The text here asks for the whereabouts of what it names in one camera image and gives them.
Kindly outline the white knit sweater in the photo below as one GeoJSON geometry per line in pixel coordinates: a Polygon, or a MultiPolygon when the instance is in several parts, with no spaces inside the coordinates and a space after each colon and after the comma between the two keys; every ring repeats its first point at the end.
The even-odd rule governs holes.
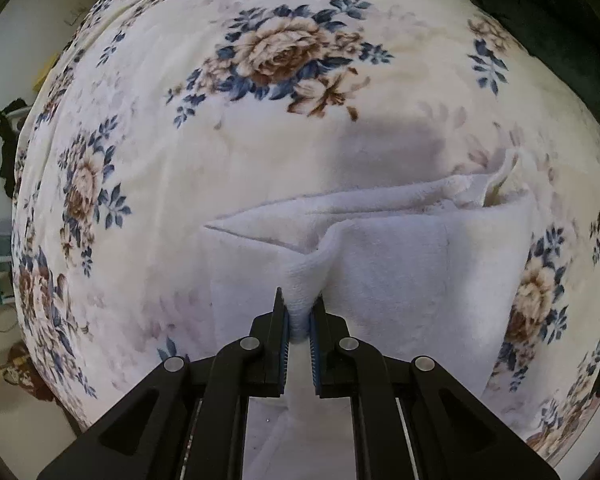
{"type": "Polygon", "coordinates": [[[205,224],[216,338],[242,336],[282,296],[289,382],[274,422],[249,416],[249,479],[350,479],[350,408],[310,390],[315,300],[353,336],[402,360],[426,354],[470,392],[486,388],[538,213],[540,172],[514,148],[485,174],[301,197],[205,224]]]}

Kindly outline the floral fleece blanket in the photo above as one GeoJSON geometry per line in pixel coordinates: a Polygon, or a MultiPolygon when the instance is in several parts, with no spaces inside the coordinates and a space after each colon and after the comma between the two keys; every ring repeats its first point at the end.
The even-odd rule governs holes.
{"type": "Polygon", "coordinates": [[[81,428],[221,349],[207,223],[284,200],[540,172],[478,398],[558,464],[600,371],[600,122],[472,0],[99,0],[18,142],[12,255],[36,369],[81,428]]]}

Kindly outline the black clothes on wall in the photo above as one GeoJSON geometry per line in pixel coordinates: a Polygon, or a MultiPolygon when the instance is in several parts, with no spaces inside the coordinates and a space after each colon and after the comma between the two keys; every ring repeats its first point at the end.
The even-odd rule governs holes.
{"type": "Polygon", "coordinates": [[[15,189],[15,160],[19,132],[12,128],[8,115],[18,110],[24,110],[27,102],[18,98],[0,110],[0,138],[2,140],[2,161],[0,178],[4,180],[4,191],[8,198],[12,198],[15,189]]]}

